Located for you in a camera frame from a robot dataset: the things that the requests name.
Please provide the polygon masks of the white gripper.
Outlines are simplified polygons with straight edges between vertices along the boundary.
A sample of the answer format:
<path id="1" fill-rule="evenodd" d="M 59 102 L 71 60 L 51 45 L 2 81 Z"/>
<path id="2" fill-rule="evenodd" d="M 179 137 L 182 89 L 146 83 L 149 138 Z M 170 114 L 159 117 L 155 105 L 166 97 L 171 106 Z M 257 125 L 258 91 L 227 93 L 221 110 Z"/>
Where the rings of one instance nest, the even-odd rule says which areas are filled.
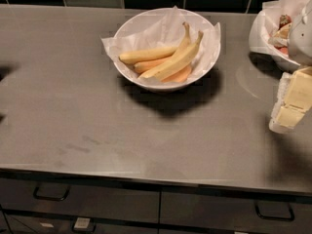
<path id="1" fill-rule="evenodd" d="M 308 66 L 303 66 L 292 74 L 284 103 L 301 111 L 308 111 L 312 107 L 312 0 L 292 21 L 288 50 L 290 59 Z"/>

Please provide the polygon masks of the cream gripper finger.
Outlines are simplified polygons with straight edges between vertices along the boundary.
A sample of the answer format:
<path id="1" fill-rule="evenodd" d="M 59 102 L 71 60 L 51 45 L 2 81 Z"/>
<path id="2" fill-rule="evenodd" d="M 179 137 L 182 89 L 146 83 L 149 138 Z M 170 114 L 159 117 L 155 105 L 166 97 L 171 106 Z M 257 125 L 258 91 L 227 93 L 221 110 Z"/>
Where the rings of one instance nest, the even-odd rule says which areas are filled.
<path id="1" fill-rule="evenodd" d="M 295 107 L 286 107 L 281 102 L 273 106 L 269 129 L 277 134 L 287 134 L 302 120 L 305 113 Z"/>

